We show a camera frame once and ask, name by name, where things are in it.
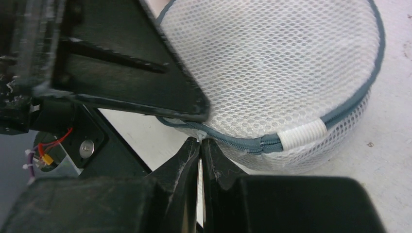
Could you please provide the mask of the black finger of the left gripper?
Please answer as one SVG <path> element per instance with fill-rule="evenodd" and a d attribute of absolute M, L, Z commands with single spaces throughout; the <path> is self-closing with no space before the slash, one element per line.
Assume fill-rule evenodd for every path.
<path fill-rule="evenodd" d="M 76 0 L 55 100 L 202 122 L 209 101 L 143 0 Z"/>

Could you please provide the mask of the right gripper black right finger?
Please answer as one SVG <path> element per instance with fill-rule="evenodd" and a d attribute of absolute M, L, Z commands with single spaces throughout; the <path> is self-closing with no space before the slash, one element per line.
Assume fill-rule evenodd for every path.
<path fill-rule="evenodd" d="M 348 177 L 249 175 L 213 139 L 201 145 L 206 233 L 383 233 L 359 182 Z"/>

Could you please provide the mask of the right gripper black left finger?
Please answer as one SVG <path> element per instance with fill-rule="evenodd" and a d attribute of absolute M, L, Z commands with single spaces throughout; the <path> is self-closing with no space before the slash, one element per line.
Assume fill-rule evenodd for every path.
<path fill-rule="evenodd" d="M 193 137 L 143 178 L 35 181 L 3 233 L 194 233 L 200 145 Z"/>

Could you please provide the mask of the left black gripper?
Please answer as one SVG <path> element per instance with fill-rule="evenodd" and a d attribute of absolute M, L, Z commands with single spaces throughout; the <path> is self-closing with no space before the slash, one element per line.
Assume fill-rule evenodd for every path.
<path fill-rule="evenodd" d="M 77 19 L 75 0 L 0 3 L 0 132 L 60 134 L 71 126 L 74 104 L 48 97 L 70 81 L 58 52 Z"/>

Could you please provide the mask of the white mesh laundry bag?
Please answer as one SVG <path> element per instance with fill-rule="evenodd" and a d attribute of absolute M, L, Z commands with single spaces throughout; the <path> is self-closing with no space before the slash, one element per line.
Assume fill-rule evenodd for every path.
<path fill-rule="evenodd" d="M 210 101 L 203 123 L 159 121 L 255 171 L 306 172 L 337 154 L 385 50 L 372 0 L 172 0 L 157 22 Z"/>

